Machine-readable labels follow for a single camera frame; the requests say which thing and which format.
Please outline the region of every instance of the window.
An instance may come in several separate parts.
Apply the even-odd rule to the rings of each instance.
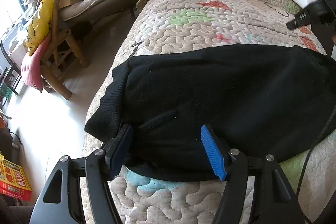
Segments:
[[[0,37],[22,15],[23,10],[18,0],[0,0]]]

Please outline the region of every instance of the white floor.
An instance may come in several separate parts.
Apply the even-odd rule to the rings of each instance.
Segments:
[[[85,52],[91,65],[80,65],[71,71],[65,85],[73,92],[66,101],[57,93],[47,93],[19,84],[19,96],[12,95],[6,114],[10,130],[21,138],[19,163],[23,166],[33,190],[34,204],[45,180],[62,155],[80,157],[84,141],[86,112],[105,80],[128,31],[132,26],[129,14],[110,24]]]

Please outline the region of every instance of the chair leg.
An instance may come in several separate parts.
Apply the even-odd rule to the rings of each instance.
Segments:
[[[58,92],[60,95],[62,95],[66,100],[69,100],[72,92],[68,90],[67,87],[61,83],[61,81],[58,80],[58,78],[52,73],[52,71],[46,64],[44,64],[40,68],[42,76],[49,82],[52,88],[56,90],[56,92]]]
[[[19,82],[20,80],[22,79],[22,76],[21,75],[18,75],[17,78],[15,79],[14,81],[14,85],[13,85],[13,88],[16,89],[17,86],[19,85]]]
[[[58,52],[57,52],[57,47],[56,47],[56,49],[54,50],[53,55],[54,55],[54,59],[55,59],[55,64],[56,64],[56,66],[57,66],[57,65],[59,65],[59,63],[58,63],[59,55],[58,55]]]
[[[87,68],[90,65],[90,62],[84,56],[82,49],[78,45],[73,35],[68,35],[65,40],[68,43],[69,47],[72,49],[75,56],[78,57],[79,62],[83,65],[84,68]]]
[[[47,93],[52,93],[54,91],[53,88],[48,87],[49,84],[46,82],[46,80],[44,78],[42,78],[43,81],[43,88]]]

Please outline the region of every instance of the quilted bedspread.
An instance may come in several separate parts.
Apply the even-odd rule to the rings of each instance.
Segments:
[[[120,47],[105,82],[87,114],[97,110],[100,98],[112,82],[112,69],[133,55],[187,52],[221,45],[299,45],[325,54],[310,27],[288,30],[299,7],[291,0],[139,0],[142,10]],[[300,191],[303,212],[315,220],[336,189],[335,133],[321,142],[310,157]],[[83,155],[99,148],[101,142],[85,134]],[[281,163],[294,189],[306,152]],[[248,188],[241,223],[247,223],[253,177]],[[210,224],[216,213],[225,182],[166,182],[143,177],[123,167],[109,183],[116,207],[127,224]],[[88,224],[94,223],[86,182],[81,181],[82,199]]]

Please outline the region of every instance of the black cable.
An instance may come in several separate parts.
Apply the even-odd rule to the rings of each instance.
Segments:
[[[134,6],[131,6],[131,7],[129,8],[129,11],[130,11],[130,13],[131,13],[131,18],[132,18],[133,22],[135,22],[136,17],[135,17],[135,15],[134,15]]]
[[[326,1],[326,0],[323,0],[325,3],[326,3],[326,5],[328,6],[328,8],[331,10],[331,12],[333,13],[333,15],[334,15],[334,20],[336,19],[336,13],[335,13],[335,11],[333,10],[333,8],[330,6],[330,4]]]
[[[303,214],[304,216],[304,220],[308,223],[308,224],[313,224],[309,218],[307,218],[307,216],[305,214]]]
[[[10,133],[14,134],[14,135],[18,138],[20,145],[22,145],[22,142],[21,142],[21,140],[20,140],[20,137],[19,137],[18,135],[16,135],[15,133],[11,132],[11,131],[10,131]]]
[[[305,175],[305,171],[306,171],[307,164],[308,164],[309,158],[311,156],[311,153],[313,152],[314,148],[319,144],[319,141],[320,141],[321,137],[324,135],[325,131],[330,126],[330,123],[331,123],[332,119],[335,117],[335,114],[336,114],[336,105],[335,105],[334,109],[332,110],[329,119],[327,120],[324,127],[322,128],[319,135],[317,136],[316,140],[313,142],[313,144],[311,145],[311,148],[309,149],[309,152],[307,154],[307,157],[306,157],[306,159],[304,161],[304,164],[303,164],[303,167],[302,167],[302,171],[301,171],[301,175],[300,175],[300,179],[299,179],[299,184],[298,184],[297,189],[296,189],[296,197],[297,198],[299,198],[299,193],[300,193],[300,189],[301,189],[303,176]]]

